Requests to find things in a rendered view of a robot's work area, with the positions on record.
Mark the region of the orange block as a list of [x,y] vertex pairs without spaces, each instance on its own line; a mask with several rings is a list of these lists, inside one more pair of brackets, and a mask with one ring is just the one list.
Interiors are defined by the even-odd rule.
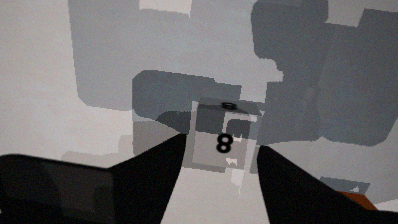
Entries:
[[348,193],[348,192],[341,192],[341,191],[337,191],[337,192],[339,192],[340,194],[349,198],[350,200],[354,201],[355,203],[359,204],[359,206],[363,206],[366,209],[378,210],[375,207],[375,205],[371,201],[369,201],[364,195]]

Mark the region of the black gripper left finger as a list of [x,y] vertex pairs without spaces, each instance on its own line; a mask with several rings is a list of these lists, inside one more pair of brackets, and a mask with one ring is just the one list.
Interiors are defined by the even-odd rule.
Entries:
[[160,224],[186,147],[179,133],[109,168],[11,153],[0,156],[6,208],[94,224]]

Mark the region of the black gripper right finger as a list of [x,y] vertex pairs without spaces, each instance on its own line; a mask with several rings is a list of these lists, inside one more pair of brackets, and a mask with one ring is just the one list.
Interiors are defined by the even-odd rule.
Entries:
[[398,212],[359,206],[269,146],[257,167],[269,224],[398,224]]

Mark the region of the grey block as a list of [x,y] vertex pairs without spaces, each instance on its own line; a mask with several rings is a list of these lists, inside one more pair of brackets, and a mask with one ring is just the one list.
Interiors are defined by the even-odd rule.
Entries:
[[192,163],[250,171],[262,118],[254,103],[201,97]]

